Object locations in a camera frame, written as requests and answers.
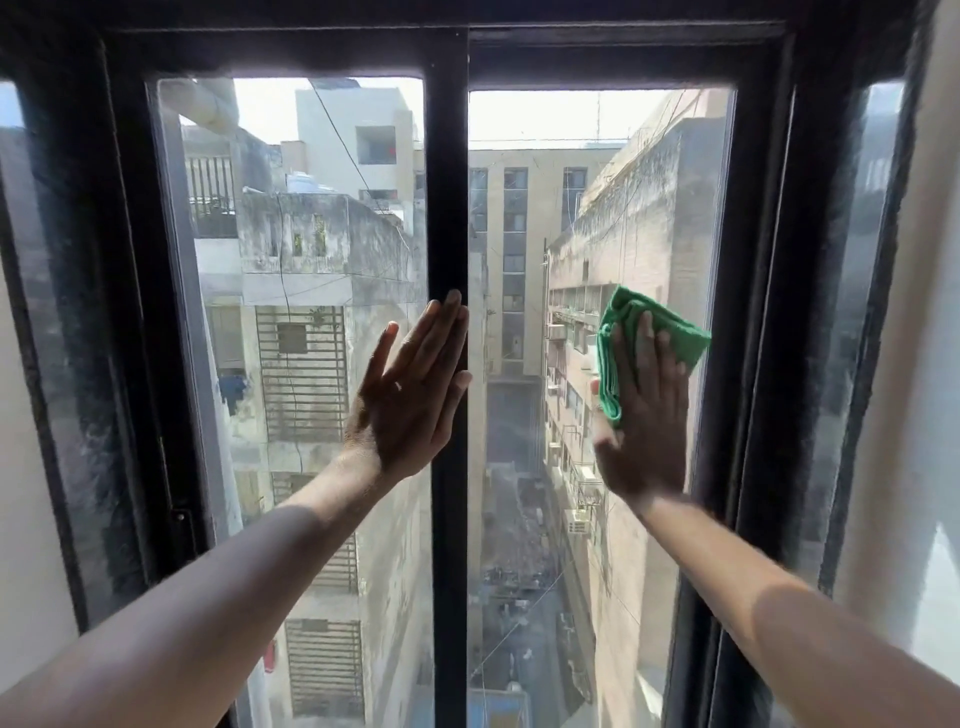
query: black window frame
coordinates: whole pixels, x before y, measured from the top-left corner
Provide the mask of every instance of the black window frame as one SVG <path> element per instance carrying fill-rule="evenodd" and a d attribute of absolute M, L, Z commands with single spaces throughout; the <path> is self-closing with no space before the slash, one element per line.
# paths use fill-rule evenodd
<path fill-rule="evenodd" d="M 690 84 L 693 79 L 722 82 L 731 75 L 746 81 L 753 98 L 746 107 L 746 118 L 738 98 L 734 146 L 737 134 L 744 136 L 747 131 L 756 134 L 754 141 L 760 141 L 752 150 L 732 150 L 732 164 L 736 163 L 738 170 L 750 167 L 759 174 L 746 179 L 732 167 L 728 172 L 726 210 L 733 210 L 737 201 L 751 203 L 733 216 L 725 215 L 720 268 L 729 270 L 723 274 L 718 270 L 713 295 L 721 302 L 714 310 L 714 328 L 723 327 L 727 335 L 711 353 L 704 402 L 705 415 L 710 413 L 705 421 L 708 436 L 701 443 L 695 465 L 697 469 L 711 468 L 713 477 L 698 487 L 695 495 L 748 541 L 782 558 L 788 531 L 798 516 L 797 497 L 805 485 L 797 479 L 803 465 L 799 443 L 804 439 L 808 411 L 804 383 L 810 376 L 803 365 L 807 342 L 802 333 L 817 325 L 814 293 L 829 282 L 824 254 L 810 241 L 828 238 L 830 215 L 835 211 L 831 184 L 844 162 L 837 139 L 849 122 L 858 84 L 909 71 L 915 85 L 922 72 L 922 63 L 912 71 L 906 68 L 912 28 L 917 24 L 912 4 L 894 7 L 884 0 L 867 10 L 853 4 L 836 11 L 825 3 L 814 12 L 811 5 L 785 0 L 732 4 L 683 0 L 629 9 L 611 3 L 531 10 L 493 3 L 469 9 L 423 10 L 399 3 L 374 12 L 364 0 L 331 9 L 339 15 L 327 25 L 358 27 L 368 24 L 371 17 L 384 24 L 409 25 L 427 19 L 421 16 L 426 12 L 433 13 L 429 20 L 434 25 L 447 23 L 449 27 L 212 32 L 205 29 L 297 28 L 315 26 L 316 19 L 313 11 L 300 3 L 280 8 L 250 3 L 237 8 L 226 2 L 175 0 L 142 9 L 134 4 L 102 3 L 83 25 L 70 16 L 36 15 L 38 27 L 54 23 L 59 29 L 84 31 L 80 42 L 67 41 L 68 33 L 53 34 L 52 52 L 63 61 L 62 69 L 56 71 L 51 70 L 49 59 L 31 55 L 13 37 L 19 28 L 0 30 L 0 36 L 9 41 L 8 48 L 27 58 L 23 67 L 28 70 L 24 71 L 5 57 L 9 51 L 0 52 L 0 68 L 8 71 L 6 76 L 18 84 L 25 97 L 28 123 L 46 112 L 44 132 L 54 130 L 63 153 L 69 154 L 70 140 L 87 149 L 80 163 L 67 173 L 75 189 L 92 191 L 100 208 L 92 228 L 102 235 L 89 244 L 102 266 L 98 281 L 104 287 L 113 329 L 111 342 L 127 388 L 122 425 L 131 438 L 126 454 L 135 473 L 128 487 L 133 510 L 140 518 L 135 545 L 149 551 L 142 555 L 148 584 L 210 547 L 203 526 L 208 512 L 202 487 L 208 468 L 203 453 L 209 422 L 198 414 L 193 396 L 198 383 L 190 380 L 191 374 L 183 366 L 195 344 L 181 330 L 179 275 L 188 266 L 170 255 L 166 234 L 168 229 L 182 230 L 184 223 L 189 226 L 189 219 L 171 214 L 163 202 L 163 157 L 157 154 L 162 145 L 151 131 L 151 104 L 156 99 L 143 83 L 151 74 L 305 75 L 318 68 L 360 74 L 378 68 L 393 75 L 421 75 L 428 145 L 428 240 L 466 237 L 469 88 L 517 87 L 517 71 L 526 79 L 524 87 L 569 88 L 578 81 L 584 85 L 577 87 L 598 81 L 604 87 L 621 82 L 636 86 L 640 67 L 649 72 L 650 83 L 664 85 Z M 626 20 L 641 24 L 623 25 Z M 578 25 L 585 21 L 620 24 Z M 468 31 L 469 22 L 495 23 L 497 27 Z M 564 25 L 519 27 L 523 23 Z M 153 30 L 159 28 L 192 32 Z M 106 71 L 97 34 L 106 43 Z M 318 43 L 319 38 L 327 42 Z M 892 42 L 877 50 L 887 40 Z M 924 39 L 914 42 L 923 43 Z M 624 63 L 626 58 L 640 61 L 640 65 Z M 78 68 L 68 69 L 71 62 Z M 81 125 L 73 133 L 66 130 L 69 103 L 57 97 L 61 96 L 62 81 L 71 78 L 81 82 L 78 87 L 93 91 L 96 113 L 113 127 Z M 54 80 L 60 83 L 44 87 L 44 82 Z M 909 152 L 907 127 L 916 103 L 912 93 L 915 90 L 908 89 L 905 104 L 909 111 L 901 121 L 896 194 L 902 193 L 902 162 Z M 60 113 L 51 114 L 54 109 Z M 743 158 L 733 159 L 737 154 Z M 106 173 L 102 173 L 102 164 Z M 117 192 L 121 178 L 126 194 Z M 46 203 L 51 201 L 63 205 L 66 216 L 85 214 L 81 212 L 83 203 L 63 189 L 51 191 Z M 874 355 L 895 249 L 894 216 L 895 211 L 885 213 L 872 289 L 875 315 L 867 331 L 867 345 L 874 347 Z M 731 229 L 738 233 L 737 239 Z M 6 219 L 0 219 L 0 232 L 0 237 L 7 238 L 0 255 L 10 280 L 18 274 L 16 252 L 7 242 Z M 432 297 L 449 287 L 466 289 L 467 250 L 466 240 L 462 246 L 428 245 Z M 22 284 L 9 285 L 15 307 L 20 306 L 17 310 L 26 310 L 31 294 Z M 25 360 L 32 361 L 40 332 L 21 317 L 17 333 Z M 41 351 L 41 374 L 43 366 Z M 865 383 L 869 389 L 869 358 L 858 375 L 859 385 Z M 33 380 L 28 386 L 42 425 L 46 417 L 42 389 Z M 184 418 L 197 423 L 196 435 L 184 431 Z M 436 715 L 438 724 L 450 726 L 466 722 L 467 544 L 461 524 L 466 521 L 467 507 L 464 489 L 457 485 L 466 478 L 465 426 L 466 411 L 462 410 L 450 447 L 435 461 L 432 478 Z M 71 540 L 79 541 L 81 534 L 91 533 L 95 523 L 83 522 L 63 506 L 63 494 L 54 485 L 60 473 L 55 437 L 43 441 L 43 457 L 79 615 L 91 587 L 80 575 L 76 549 L 67 552 Z M 775 494 L 769 491 L 772 481 L 778 483 Z M 843 515 L 842 500 L 840 497 L 836 505 L 838 518 Z M 831 538 L 836 542 L 839 537 L 834 531 Z M 82 629 L 87 626 L 81 619 Z M 729 637 L 721 635 L 716 621 L 685 581 L 680 587 L 675 629 L 665 725 L 761 724 L 764 710 L 769 710 L 769 692 Z"/>

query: air conditioner unit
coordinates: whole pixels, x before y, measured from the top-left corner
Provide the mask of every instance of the air conditioner unit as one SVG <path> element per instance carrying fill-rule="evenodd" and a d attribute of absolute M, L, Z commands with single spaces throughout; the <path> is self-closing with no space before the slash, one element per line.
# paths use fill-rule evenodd
<path fill-rule="evenodd" d="M 570 536 L 589 536 L 590 512 L 582 509 L 566 511 L 566 532 Z"/>

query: green rag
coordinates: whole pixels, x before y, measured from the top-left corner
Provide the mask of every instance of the green rag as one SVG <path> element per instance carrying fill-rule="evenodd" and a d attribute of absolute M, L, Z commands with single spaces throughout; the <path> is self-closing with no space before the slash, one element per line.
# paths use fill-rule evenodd
<path fill-rule="evenodd" d="M 620 386 L 616 379 L 616 362 L 613 359 L 611 348 L 611 334 L 613 325 L 623 327 L 623 335 L 627 342 L 627 351 L 636 350 L 636 326 L 640 321 L 640 314 L 650 311 L 654 317 L 654 332 L 666 329 L 670 332 L 670 345 L 678 361 L 682 361 L 689 371 L 697 366 L 700 357 L 710 344 L 710 334 L 687 320 L 681 318 L 666 306 L 662 306 L 651 298 L 637 293 L 629 288 L 618 285 L 610 302 L 607 304 L 603 317 L 600 319 L 600 330 L 597 331 L 597 369 L 600 372 L 600 407 L 613 426 L 620 424 Z M 631 355 L 630 363 L 633 366 L 635 358 Z"/>

